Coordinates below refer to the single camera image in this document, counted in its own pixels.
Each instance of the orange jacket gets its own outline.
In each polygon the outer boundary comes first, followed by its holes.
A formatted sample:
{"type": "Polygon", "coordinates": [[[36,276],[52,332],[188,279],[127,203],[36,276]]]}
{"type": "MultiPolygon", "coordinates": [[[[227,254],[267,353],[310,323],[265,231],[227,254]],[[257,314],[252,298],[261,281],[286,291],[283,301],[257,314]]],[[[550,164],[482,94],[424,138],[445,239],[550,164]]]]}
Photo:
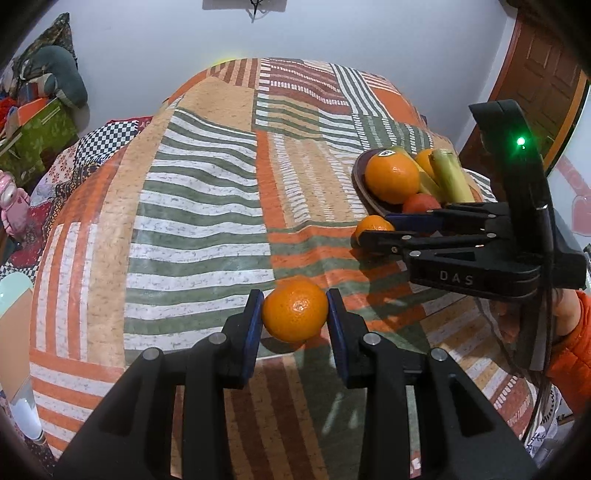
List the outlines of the orange jacket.
{"type": "Polygon", "coordinates": [[[574,414],[591,400],[591,297],[577,292],[581,319],[567,337],[554,346],[548,378],[558,387],[574,414]]]}

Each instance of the pink toy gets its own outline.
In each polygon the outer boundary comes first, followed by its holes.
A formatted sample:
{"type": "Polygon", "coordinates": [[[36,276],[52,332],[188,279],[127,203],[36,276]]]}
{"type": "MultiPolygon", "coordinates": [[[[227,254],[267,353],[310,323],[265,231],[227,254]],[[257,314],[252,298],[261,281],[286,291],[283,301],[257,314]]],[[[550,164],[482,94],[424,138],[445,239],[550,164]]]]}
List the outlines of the pink toy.
{"type": "Polygon", "coordinates": [[[14,177],[0,170],[0,209],[6,233],[17,237],[27,227],[27,216],[31,199],[27,192],[17,188],[14,177]]]}

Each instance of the heart shape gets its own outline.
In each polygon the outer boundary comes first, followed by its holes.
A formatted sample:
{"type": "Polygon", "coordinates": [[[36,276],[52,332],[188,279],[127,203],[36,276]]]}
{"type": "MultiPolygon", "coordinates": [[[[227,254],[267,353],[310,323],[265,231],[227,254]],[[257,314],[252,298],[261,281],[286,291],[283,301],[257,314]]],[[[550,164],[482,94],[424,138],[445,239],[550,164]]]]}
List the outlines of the heart shape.
{"type": "Polygon", "coordinates": [[[573,200],[573,233],[591,236],[591,196],[577,196],[573,200]]]}

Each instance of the gift box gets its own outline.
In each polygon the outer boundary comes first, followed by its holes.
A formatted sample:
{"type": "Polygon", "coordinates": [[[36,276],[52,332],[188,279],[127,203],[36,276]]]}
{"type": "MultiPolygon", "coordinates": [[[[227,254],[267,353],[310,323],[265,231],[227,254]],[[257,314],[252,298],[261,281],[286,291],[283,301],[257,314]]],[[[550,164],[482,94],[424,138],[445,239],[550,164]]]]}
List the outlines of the gift box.
{"type": "Polygon", "coordinates": [[[53,99],[0,145],[0,170],[19,187],[42,175],[56,157],[78,140],[74,122],[59,99],[53,99]]]}

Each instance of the wooden door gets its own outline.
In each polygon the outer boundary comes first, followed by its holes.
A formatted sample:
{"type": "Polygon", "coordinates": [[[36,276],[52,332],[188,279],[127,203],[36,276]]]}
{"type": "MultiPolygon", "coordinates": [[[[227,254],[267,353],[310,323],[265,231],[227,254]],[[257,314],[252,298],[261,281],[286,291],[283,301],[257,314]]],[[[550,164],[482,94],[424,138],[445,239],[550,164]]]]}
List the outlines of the wooden door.
{"type": "MultiPolygon", "coordinates": [[[[504,78],[499,76],[501,84],[495,86],[491,100],[514,99],[519,103],[544,157],[571,108],[581,70],[573,55],[547,27],[528,19],[518,22],[520,28],[514,33],[518,37],[513,41],[512,56],[505,60],[509,65],[504,67],[504,78]]],[[[490,177],[494,192],[504,197],[493,159],[480,143],[478,128],[462,149],[460,160],[466,168],[490,177]]]]}

